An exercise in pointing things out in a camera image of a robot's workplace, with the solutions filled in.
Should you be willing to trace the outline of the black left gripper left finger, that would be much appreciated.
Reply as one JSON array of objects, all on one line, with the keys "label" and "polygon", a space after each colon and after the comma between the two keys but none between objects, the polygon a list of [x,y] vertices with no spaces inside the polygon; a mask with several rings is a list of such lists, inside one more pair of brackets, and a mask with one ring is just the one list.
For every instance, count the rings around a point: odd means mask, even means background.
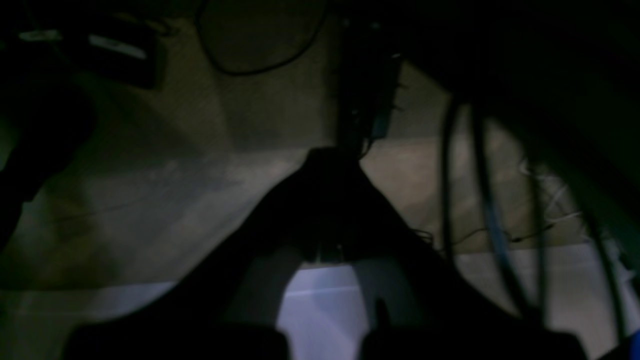
[{"label": "black left gripper left finger", "polygon": [[141,309],[74,330],[67,360],[286,360],[273,325],[224,320],[261,256],[274,253],[338,192],[338,150],[311,150],[302,166],[256,205],[244,223],[168,292]]}]

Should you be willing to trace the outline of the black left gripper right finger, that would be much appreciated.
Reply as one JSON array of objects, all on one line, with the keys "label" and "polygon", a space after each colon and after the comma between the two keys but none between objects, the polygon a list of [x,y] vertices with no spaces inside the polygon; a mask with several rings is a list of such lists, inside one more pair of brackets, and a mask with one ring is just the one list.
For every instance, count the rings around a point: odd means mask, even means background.
[{"label": "black left gripper right finger", "polygon": [[576,336],[528,309],[514,316],[480,294],[400,217],[356,155],[340,152],[341,238],[372,313],[366,360],[585,360]]}]

